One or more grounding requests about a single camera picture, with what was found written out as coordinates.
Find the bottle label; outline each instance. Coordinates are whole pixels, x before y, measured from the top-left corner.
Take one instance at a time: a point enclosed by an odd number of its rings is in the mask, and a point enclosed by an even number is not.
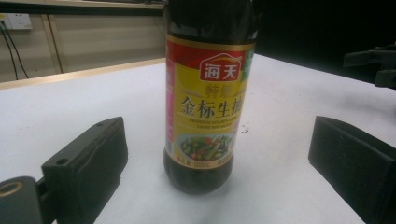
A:
[[[167,154],[192,169],[233,155],[254,44],[217,45],[167,37]]]

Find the soy sauce bottle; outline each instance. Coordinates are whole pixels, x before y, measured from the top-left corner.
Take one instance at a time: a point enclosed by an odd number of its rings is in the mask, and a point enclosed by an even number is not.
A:
[[[163,164],[173,184],[187,193],[213,191],[231,174],[261,13],[254,4],[251,0],[164,2]]]

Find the table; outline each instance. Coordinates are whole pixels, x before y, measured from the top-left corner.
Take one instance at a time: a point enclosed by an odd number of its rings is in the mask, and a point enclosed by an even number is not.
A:
[[[230,179],[191,196],[169,182],[164,60],[0,84],[0,181],[122,116],[129,161],[102,223],[363,223],[307,159],[316,116],[396,147],[396,91],[255,55]]]

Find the electrical outlet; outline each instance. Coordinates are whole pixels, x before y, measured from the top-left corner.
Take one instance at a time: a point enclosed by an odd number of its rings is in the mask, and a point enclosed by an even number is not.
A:
[[[31,30],[32,23],[30,22],[29,14],[8,13],[7,17],[13,30]]]
[[[12,30],[11,23],[9,22],[7,13],[0,13],[0,21],[2,21],[6,25],[6,29]]]

